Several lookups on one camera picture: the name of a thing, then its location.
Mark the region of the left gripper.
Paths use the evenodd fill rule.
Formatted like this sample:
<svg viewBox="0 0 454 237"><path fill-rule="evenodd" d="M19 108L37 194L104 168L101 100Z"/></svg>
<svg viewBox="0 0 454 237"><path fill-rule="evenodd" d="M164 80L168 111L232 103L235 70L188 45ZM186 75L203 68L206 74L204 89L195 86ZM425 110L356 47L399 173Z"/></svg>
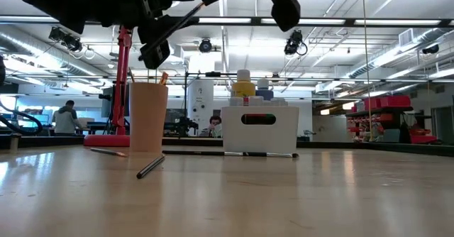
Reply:
<svg viewBox="0 0 454 237"><path fill-rule="evenodd" d="M148 69L157 69L170 55L167 41L170 29L180 22L179 17L162 15L175 1L194 0L22 0L58 20L63 26L82 33L87 22L103 27L120 25L138 26L138 36L143 46L139 60ZM140 18L146 16L160 18Z"/></svg>

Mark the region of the large purple paint bottle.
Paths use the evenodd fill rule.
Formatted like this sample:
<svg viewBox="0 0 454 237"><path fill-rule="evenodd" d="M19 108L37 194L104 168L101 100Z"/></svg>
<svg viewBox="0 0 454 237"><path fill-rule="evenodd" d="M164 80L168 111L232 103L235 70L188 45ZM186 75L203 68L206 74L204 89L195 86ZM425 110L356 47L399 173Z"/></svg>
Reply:
<svg viewBox="0 0 454 237"><path fill-rule="evenodd" d="M268 79L259 79L257 81L257 89L255 90L256 96L262 96L264 100L270 101L274 97L274 92L270 89Z"/></svg>

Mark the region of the large yellow paint bottle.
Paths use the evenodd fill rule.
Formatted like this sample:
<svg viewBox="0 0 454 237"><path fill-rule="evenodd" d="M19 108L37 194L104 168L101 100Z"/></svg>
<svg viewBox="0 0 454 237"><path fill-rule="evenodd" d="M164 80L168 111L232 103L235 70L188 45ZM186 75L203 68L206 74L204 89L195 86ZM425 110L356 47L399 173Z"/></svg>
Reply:
<svg viewBox="0 0 454 237"><path fill-rule="evenodd" d="M249 70L238 70L236 82L232 84L233 97L255 96L255 85L251 82Z"/></svg>

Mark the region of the red desk lamp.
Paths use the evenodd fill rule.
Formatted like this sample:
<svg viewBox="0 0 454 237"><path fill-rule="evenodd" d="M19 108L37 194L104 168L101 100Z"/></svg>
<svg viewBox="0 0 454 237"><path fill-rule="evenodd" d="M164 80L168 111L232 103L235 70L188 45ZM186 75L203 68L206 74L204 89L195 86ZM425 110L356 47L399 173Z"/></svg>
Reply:
<svg viewBox="0 0 454 237"><path fill-rule="evenodd" d="M132 30L120 26L118 32L118 64L116 81L113 86L109 123L113 134L90 134L84 138L87 147L128 147L130 137L126 134L125 105L128 86L128 58L132 45Z"/></svg>

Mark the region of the black tripod stand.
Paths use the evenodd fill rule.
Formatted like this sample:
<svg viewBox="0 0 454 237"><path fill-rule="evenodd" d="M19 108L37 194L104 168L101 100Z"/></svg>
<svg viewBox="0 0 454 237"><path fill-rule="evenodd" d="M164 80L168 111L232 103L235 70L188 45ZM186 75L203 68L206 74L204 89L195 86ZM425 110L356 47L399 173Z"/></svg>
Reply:
<svg viewBox="0 0 454 237"><path fill-rule="evenodd" d="M235 77L235 73L214 71L204 73L187 72L183 77L172 77L170 79L171 82L180 81L184 83L171 84L169 86L170 94L167 101L164 136L178 138L197 137L194 134L198 129L198 125L187 117L188 87L193 81L197 79L214 81L214 110L219 111L221 107L228 104L231 96L231 85Z"/></svg>

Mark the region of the white cylindrical tank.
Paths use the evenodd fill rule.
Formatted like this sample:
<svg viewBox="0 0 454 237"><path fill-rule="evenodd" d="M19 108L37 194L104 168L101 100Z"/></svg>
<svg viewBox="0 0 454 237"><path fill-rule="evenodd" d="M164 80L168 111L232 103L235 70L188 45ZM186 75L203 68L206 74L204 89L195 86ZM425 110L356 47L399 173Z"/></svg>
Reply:
<svg viewBox="0 0 454 237"><path fill-rule="evenodd" d="M193 81L188 87L187 117L198 125L195 136L200 136L209 126L214 110L214 81Z"/></svg>

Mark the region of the dark monitor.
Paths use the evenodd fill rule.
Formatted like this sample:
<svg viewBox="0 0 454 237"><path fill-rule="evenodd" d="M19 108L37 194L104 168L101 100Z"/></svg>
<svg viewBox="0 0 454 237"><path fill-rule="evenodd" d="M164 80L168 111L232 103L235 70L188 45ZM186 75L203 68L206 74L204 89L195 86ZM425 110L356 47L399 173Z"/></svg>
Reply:
<svg viewBox="0 0 454 237"><path fill-rule="evenodd" d="M111 113L111 98L114 94L114 88L109 87L102 90L102 93L99 95L101 100L101 116L107 118ZM126 103L124 108L124 116L129 116L129 86L126 89Z"/></svg>

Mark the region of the orange cup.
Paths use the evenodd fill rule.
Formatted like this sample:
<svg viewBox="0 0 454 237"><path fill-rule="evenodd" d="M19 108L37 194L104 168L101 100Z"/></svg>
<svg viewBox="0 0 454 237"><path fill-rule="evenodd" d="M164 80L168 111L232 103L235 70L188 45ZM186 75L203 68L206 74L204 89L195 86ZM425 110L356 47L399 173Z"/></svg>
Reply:
<svg viewBox="0 0 454 237"><path fill-rule="evenodd" d="M168 87L163 84L130 84L130 150L160 153L167 111Z"/></svg>

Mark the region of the person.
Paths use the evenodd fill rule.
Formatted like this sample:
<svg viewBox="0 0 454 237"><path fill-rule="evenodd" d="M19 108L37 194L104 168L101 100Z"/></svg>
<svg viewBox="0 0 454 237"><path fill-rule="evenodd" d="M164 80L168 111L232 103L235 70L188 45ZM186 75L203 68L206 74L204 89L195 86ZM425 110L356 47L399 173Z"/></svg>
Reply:
<svg viewBox="0 0 454 237"><path fill-rule="evenodd" d="M222 120L220 116L212 116L209 119L209 125L203 129L199 134L201 137L221 138L222 134Z"/></svg>
<svg viewBox="0 0 454 237"><path fill-rule="evenodd" d="M54 133L56 136L73 136L76 129L83 129L83 125L77 118L74 110L74 101L68 100L65 105L59 108L52 115L52 122L55 123Z"/></svg>

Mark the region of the white air vent grille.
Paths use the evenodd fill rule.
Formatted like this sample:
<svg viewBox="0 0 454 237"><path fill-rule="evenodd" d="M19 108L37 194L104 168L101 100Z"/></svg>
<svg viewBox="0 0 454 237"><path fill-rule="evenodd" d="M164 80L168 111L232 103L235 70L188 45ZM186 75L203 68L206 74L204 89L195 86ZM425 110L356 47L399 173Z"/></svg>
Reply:
<svg viewBox="0 0 454 237"><path fill-rule="evenodd" d="M410 45L413 43L413 39L414 39L414 29L409 28L399 34L399 46L401 48L403 48L407 45Z"/></svg>

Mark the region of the white plastic bin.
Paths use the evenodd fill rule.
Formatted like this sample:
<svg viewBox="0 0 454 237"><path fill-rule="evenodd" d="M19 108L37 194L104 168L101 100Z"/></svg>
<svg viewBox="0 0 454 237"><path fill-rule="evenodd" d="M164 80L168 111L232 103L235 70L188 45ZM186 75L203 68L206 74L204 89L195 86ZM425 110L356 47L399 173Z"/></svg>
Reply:
<svg viewBox="0 0 454 237"><path fill-rule="evenodd" d="M221 119L226 152L285 154L297 149L295 106L226 106Z"/></svg>

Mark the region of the black paintbrush orange tip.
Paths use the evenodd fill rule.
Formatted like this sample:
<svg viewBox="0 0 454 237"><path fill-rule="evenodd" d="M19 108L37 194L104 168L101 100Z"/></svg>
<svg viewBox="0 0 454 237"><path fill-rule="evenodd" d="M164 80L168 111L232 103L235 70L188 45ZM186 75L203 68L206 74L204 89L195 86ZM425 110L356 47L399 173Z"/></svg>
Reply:
<svg viewBox="0 0 454 237"><path fill-rule="evenodd" d="M125 153L117 152L114 150L107 150L107 149L102 149L102 148L90 148L90 151L95 152L95 153L102 153L106 155L113 155L113 156L118 156L122 158L127 158L128 155Z"/></svg>

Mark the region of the shelf with red bins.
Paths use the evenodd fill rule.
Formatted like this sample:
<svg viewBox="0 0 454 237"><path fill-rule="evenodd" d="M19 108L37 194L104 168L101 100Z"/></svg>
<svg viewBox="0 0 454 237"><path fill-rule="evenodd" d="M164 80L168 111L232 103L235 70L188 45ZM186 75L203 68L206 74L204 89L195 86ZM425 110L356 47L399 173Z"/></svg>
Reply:
<svg viewBox="0 0 454 237"><path fill-rule="evenodd" d="M399 143L402 115L412 110L410 98L404 95L363 99L346 114L348 132L356 143Z"/></svg>

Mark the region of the silver ventilation duct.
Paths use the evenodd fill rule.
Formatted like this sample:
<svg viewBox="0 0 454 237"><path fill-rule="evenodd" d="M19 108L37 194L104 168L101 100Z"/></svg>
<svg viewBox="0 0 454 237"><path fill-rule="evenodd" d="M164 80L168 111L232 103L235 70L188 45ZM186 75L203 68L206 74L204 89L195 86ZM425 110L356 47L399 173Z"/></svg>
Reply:
<svg viewBox="0 0 454 237"><path fill-rule="evenodd" d="M109 74L88 63L78 60L55 45L46 44L12 25L0 25L0 45L13 46L13 55L26 55L33 62L56 70L59 67L74 67L88 75Z"/></svg>
<svg viewBox="0 0 454 237"><path fill-rule="evenodd" d="M398 41L388 45L376 53L367 56L366 60L353 66L352 70L346 74L347 78L355 79L367 71L374 70L378 67L386 65L407 53L412 53L415 50L422 50L441 42L447 35L454 32L454 28L413 28L414 39L413 43L403 48L399 46Z"/></svg>

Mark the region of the black aluminium table frame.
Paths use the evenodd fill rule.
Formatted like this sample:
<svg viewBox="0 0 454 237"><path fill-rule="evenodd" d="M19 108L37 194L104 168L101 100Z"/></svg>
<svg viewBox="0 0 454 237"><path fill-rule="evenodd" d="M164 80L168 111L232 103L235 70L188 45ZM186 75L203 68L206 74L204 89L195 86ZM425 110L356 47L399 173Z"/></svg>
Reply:
<svg viewBox="0 0 454 237"><path fill-rule="evenodd" d="M19 148L82 145L84 136L13 136L0 135L0 150L10 148L12 138L18 138ZM163 145L222 147L223 141L215 138L163 138ZM415 145L403 143L341 143L297 141L297 148L363 149L397 153L437 155L454 158L454 145Z"/></svg>

